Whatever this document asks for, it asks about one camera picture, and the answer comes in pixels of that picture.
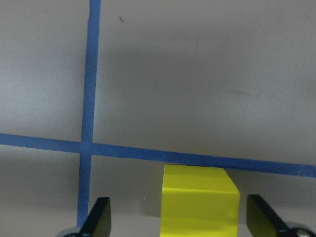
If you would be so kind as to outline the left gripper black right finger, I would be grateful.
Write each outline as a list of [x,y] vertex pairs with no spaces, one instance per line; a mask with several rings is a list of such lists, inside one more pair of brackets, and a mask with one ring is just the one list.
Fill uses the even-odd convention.
[[253,237],[286,237],[290,228],[258,194],[247,196],[247,227]]

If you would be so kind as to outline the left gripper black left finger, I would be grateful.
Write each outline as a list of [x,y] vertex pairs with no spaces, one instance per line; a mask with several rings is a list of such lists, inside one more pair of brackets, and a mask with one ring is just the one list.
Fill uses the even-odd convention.
[[95,202],[88,218],[79,231],[80,237],[109,237],[111,233],[111,204],[109,197]]

